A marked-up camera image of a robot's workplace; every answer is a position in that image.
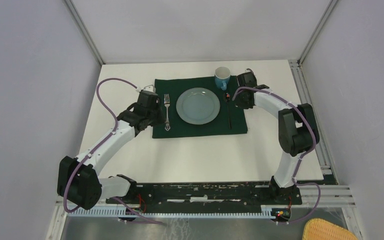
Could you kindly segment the teal ceramic dinner plate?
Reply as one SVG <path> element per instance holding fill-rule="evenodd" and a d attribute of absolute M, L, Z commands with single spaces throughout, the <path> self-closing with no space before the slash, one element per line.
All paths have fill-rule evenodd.
<path fill-rule="evenodd" d="M 178 97 L 175 109 L 184 122 L 192 125 L 205 125 L 218 116 L 221 103 L 211 90 L 194 87 L 184 91 Z"/>

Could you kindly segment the black spoon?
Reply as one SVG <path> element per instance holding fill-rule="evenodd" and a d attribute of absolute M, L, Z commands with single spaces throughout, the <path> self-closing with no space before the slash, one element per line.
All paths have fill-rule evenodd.
<path fill-rule="evenodd" d="M 232 129 L 232 122 L 231 122 L 231 114 L 230 114 L 230 106 L 229 106 L 229 102 L 230 102 L 231 96 L 230 96 L 230 94 L 227 91 L 224 92 L 223 99 L 224 99 L 224 101 L 226 103 L 227 117 L 228 117 L 228 126 L 229 126 L 229 129 L 231 130 Z"/>

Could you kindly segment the dark green cloth placemat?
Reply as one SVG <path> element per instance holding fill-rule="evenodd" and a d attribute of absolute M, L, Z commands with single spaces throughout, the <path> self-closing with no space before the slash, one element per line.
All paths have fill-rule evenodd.
<path fill-rule="evenodd" d="M 224 100 L 224 91 L 217 88 L 213 76 L 184 78 L 184 79 L 156 79 L 154 81 L 156 93 L 163 98 L 164 94 L 169 94 L 169 123 L 170 130 L 166 131 L 163 125 L 153 128 L 153 139 L 203 137 L 216 135 L 238 135 L 246 134 L 248 127 L 244 110 L 236 107 L 230 100 L 230 118 L 232 129 L 229 129 L 227 105 Z M 218 116 L 211 122 L 204 125 L 193 125 L 183 121 L 177 111 L 176 102 L 179 96 L 186 90 L 192 88 L 205 88 L 216 94 L 220 100 L 220 111 Z"/>

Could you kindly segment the silver fork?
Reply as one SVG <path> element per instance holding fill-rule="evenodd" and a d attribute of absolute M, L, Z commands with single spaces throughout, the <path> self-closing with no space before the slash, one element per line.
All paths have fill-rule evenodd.
<path fill-rule="evenodd" d="M 168 93 L 165 93 L 163 96 L 164 100 L 164 106 L 166 108 L 166 120 L 165 120 L 165 127 L 164 129 L 168 132 L 171 129 L 170 126 L 170 120 L 169 120 L 169 107 L 170 107 L 170 95 Z"/>

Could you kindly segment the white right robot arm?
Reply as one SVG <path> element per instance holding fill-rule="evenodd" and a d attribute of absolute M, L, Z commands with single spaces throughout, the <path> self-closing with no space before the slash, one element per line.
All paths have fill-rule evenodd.
<path fill-rule="evenodd" d="M 297 188 L 296 176 L 301 162 L 320 141 L 313 107 L 309 103 L 294 104 L 257 83 L 251 69 L 239 74 L 233 95 L 235 105 L 247 110 L 259 107 L 278 120 L 278 142 L 282 149 L 277 171 L 270 179 L 269 199 L 282 204 Z"/>

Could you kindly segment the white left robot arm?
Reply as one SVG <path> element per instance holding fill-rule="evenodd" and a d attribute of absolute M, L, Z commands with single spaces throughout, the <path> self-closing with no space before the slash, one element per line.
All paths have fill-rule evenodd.
<path fill-rule="evenodd" d="M 63 203 L 72 202 L 89 210 L 99 200 L 119 197 L 129 204 L 138 191 L 126 176 L 99 178 L 109 160 L 129 141 L 147 127 L 165 122 L 162 101 L 158 94 L 141 90 L 136 102 L 115 117 L 115 125 L 86 152 L 76 157 L 65 156 L 59 163 L 57 194 Z"/>

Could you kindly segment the blue ceramic mug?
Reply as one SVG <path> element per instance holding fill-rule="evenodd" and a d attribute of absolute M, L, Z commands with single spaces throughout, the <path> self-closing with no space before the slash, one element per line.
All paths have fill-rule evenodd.
<path fill-rule="evenodd" d="M 226 91 L 230 78 L 231 71 L 227 67 L 221 66 L 214 71 L 214 83 L 218 89 Z"/>

